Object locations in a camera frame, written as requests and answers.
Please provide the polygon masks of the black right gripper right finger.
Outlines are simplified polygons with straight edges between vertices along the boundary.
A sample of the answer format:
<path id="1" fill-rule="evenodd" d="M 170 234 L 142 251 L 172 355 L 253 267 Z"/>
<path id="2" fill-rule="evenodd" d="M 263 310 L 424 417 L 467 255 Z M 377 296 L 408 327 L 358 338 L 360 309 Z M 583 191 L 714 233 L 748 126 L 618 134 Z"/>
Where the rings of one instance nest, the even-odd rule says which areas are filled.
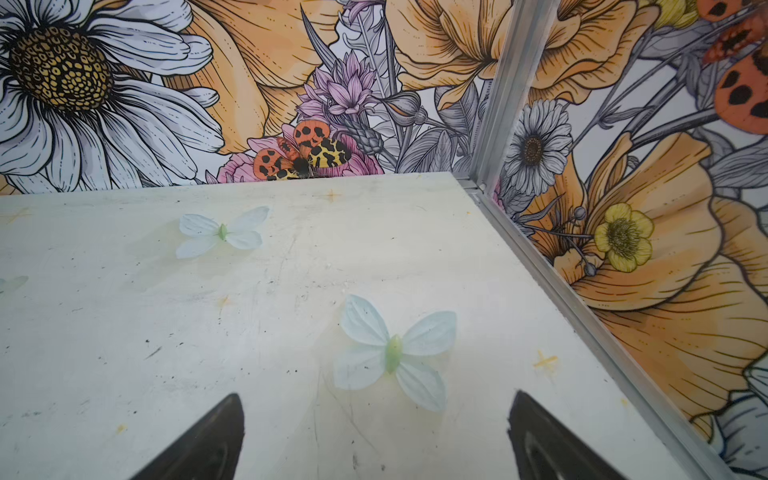
<path id="1" fill-rule="evenodd" d="M 521 479 L 625 480 L 624 475 L 523 390 L 513 398 L 507 435 Z"/>

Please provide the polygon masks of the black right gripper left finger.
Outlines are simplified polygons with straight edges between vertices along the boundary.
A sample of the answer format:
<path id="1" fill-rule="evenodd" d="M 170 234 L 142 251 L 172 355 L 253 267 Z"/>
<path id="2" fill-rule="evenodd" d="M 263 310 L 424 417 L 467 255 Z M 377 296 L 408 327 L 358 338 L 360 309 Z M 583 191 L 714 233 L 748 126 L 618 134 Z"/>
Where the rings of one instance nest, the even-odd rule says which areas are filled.
<path id="1" fill-rule="evenodd" d="M 242 402 L 231 393 L 131 479 L 232 480 L 244 436 Z"/>

